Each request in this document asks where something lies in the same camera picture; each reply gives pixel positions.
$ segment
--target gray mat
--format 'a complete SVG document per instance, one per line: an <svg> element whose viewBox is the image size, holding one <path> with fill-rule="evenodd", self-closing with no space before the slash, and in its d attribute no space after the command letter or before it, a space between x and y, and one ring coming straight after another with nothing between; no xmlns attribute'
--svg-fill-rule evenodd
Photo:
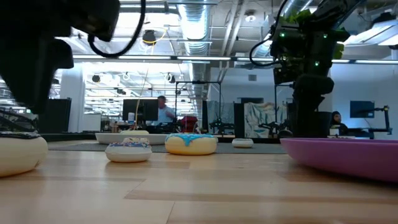
<svg viewBox="0 0 398 224"><path fill-rule="evenodd" d="M54 151L105 151L108 145L98 143L84 143L73 146L54 147ZM152 152L167 152L164 145L152 146ZM231 143L218 143L216 153L242 153L242 154L285 154L280 144L254 144L250 149L234 148Z"/></svg>

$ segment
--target blue icing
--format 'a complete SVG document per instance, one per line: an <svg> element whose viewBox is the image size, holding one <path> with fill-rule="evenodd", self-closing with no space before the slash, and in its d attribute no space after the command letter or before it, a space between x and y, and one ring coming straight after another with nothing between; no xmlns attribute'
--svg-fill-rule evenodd
<svg viewBox="0 0 398 224"><path fill-rule="evenodd" d="M191 143L191 141L195 140L195 139L200 139L200 138L214 138L213 135L211 134L169 134L166 137L166 141L170 138L170 137L179 137L182 140L184 140L185 142L185 146L189 146L189 144Z"/></svg>
<svg viewBox="0 0 398 224"><path fill-rule="evenodd" d="M148 144L142 142L114 142L109 147L148 147Z"/></svg>

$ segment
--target white plate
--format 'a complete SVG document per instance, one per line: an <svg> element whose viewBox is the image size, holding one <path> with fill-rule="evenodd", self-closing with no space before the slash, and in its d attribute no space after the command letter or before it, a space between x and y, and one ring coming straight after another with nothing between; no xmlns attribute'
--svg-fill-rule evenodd
<svg viewBox="0 0 398 224"><path fill-rule="evenodd" d="M232 145L234 147L241 147L241 148L250 148L253 147L253 140L252 139L234 139L232 140Z"/></svg>
<svg viewBox="0 0 398 224"><path fill-rule="evenodd" d="M118 134L118 133L96 133L95 137L100 144L111 144L112 142L123 142L125 138L147 138L149 144L164 144L167 134Z"/></svg>

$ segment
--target wooden surface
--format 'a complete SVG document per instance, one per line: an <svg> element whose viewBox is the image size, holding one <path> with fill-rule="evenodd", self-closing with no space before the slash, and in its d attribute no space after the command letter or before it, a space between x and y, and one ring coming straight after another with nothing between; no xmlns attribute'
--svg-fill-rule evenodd
<svg viewBox="0 0 398 224"><path fill-rule="evenodd" d="M38 169L0 179L4 224L398 223L398 188L297 165L287 155L50 151Z"/></svg>

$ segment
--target pink plate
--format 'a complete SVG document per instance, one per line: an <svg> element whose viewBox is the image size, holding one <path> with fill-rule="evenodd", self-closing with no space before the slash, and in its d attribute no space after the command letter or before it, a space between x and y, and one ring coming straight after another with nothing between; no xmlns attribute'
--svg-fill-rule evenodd
<svg viewBox="0 0 398 224"><path fill-rule="evenodd" d="M283 138L280 142L289 156L301 164L398 182L398 141Z"/></svg>

